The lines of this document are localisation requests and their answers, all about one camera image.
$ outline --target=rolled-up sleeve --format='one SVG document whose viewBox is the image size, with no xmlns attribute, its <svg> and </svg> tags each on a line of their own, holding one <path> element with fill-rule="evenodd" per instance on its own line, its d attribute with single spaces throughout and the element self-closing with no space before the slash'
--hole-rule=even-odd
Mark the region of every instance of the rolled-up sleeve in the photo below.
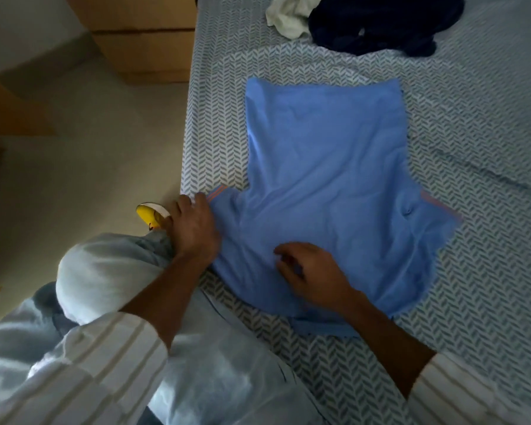
<svg viewBox="0 0 531 425">
<path fill-rule="evenodd" d="M 407 404 L 421 425 L 531 424 L 531 409 L 517 407 L 452 354 L 437 354 L 427 364 Z"/>
<path fill-rule="evenodd" d="M 73 328 L 0 403 L 0 424 L 135 424 L 168 351 L 143 319 L 116 312 Z"/>
</svg>

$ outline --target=white striped sleeve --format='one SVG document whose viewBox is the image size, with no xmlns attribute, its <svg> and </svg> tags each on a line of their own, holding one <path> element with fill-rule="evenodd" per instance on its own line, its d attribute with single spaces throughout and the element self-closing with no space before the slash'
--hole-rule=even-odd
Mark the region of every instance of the white striped sleeve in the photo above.
<svg viewBox="0 0 531 425">
<path fill-rule="evenodd" d="M 108 313 L 73 328 L 0 403 L 0 424 L 135 424 L 163 379 L 168 351 L 143 319 Z"/>
<path fill-rule="evenodd" d="M 437 354 L 419 375 L 407 402 L 420 425 L 529 425 L 497 386 L 452 354 Z"/>
</svg>

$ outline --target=chevron pattern bedsheet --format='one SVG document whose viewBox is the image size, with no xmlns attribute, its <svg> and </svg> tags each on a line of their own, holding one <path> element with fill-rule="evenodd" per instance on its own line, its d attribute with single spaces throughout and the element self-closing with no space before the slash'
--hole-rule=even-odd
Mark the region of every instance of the chevron pattern bedsheet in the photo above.
<svg viewBox="0 0 531 425">
<path fill-rule="evenodd" d="M 182 191 L 248 186 L 249 77 L 336 85 L 400 78 L 411 171 L 464 224 L 439 257 L 429 297 L 398 323 L 531 405 L 531 0 L 467 0 L 426 59 L 288 41 L 266 26 L 270 1 L 199 0 Z M 334 423 L 412 423 L 361 340 L 297 336 L 211 274 L 203 287 L 293 367 Z"/>
</svg>

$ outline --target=foot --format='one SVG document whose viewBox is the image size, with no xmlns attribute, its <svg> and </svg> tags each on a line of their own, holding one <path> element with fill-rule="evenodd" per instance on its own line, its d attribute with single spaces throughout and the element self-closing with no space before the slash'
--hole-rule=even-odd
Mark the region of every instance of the foot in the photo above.
<svg viewBox="0 0 531 425">
<path fill-rule="evenodd" d="M 161 229 L 161 221 L 169 217 L 169 212 L 161 204 L 142 203 L 136 207 L 136 213 L 148 224 L 149 230 Z"/>
</svg>

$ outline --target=gray and white bedsheet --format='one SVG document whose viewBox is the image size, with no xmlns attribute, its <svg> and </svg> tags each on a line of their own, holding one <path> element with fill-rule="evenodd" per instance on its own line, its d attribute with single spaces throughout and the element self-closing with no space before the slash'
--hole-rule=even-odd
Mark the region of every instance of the gray and white bedsheet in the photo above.
<svg viewBox="0 0 531 425">
<path fill-rule="evenodd" d="M 182 191 L 248 186 L 249 77 L 336 85 L 400 78 L 411 171 L 465 222 L 440 255 L 429 297 L 398 323 L 531 405 L 531 0 L 468 0 L 426 59 L 288 41 L 266 26 L 270 2 L 199 0 Z M 411 423 L 361 340 L 297 336 L 214 276 L 203 286 L 293 367 L 335 423 Z"/>
</svg>

